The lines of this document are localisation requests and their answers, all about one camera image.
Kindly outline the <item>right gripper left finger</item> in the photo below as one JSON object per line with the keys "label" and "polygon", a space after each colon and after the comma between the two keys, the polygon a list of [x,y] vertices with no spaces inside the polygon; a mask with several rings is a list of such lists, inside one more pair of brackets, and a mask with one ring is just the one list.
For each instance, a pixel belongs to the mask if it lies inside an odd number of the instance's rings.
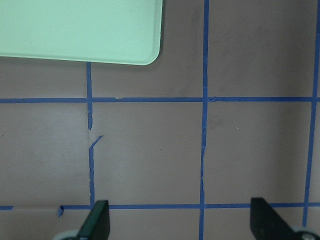
{"label": "right gripper left finger", "polygon": [[107,240],[110,235],[108,200],[98,200],[76,235],[77,240]]}

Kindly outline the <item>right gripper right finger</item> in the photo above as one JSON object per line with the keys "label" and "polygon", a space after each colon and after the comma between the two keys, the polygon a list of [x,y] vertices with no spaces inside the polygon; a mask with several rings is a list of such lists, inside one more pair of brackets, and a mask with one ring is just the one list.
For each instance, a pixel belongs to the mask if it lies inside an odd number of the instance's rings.
{"label": "right gripper right finger", "polygon": [[262,197],[250,200],[250,230],[256,240],[293,240],[296,232]]}

